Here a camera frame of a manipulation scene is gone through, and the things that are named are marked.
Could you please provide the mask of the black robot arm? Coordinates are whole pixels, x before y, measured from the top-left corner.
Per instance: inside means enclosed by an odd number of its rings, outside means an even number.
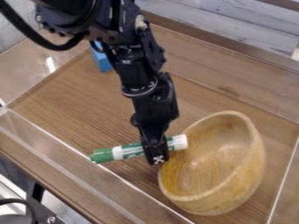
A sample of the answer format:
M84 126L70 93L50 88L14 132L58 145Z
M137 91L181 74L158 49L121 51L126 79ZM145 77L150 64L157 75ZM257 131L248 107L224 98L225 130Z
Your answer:
M134 0L31 0L43 28L55 34L81 35L100 43L118 75L121 94L130 99L130 123L138 129L146 162L169 159L165 131L178 117L174 86L162 70L164 48Z

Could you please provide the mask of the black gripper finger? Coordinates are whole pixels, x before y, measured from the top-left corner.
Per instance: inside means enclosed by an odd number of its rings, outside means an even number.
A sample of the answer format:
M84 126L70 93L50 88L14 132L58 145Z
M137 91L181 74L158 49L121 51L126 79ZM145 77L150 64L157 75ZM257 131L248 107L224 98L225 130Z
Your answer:
M150 146L145 139L141 138L141 145L149 165L158 165L168 161L169 153L165 137L162 137L161 142L156 146Z

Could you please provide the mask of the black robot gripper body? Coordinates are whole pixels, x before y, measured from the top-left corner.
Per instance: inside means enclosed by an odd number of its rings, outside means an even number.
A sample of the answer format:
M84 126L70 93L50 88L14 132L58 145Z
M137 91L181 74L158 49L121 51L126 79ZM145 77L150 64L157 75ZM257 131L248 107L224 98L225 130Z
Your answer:
M178 117L173 80L168 73L158 73L153 91L132 99L134 113L130 123L138 128L141 139L158 144L169 123Z

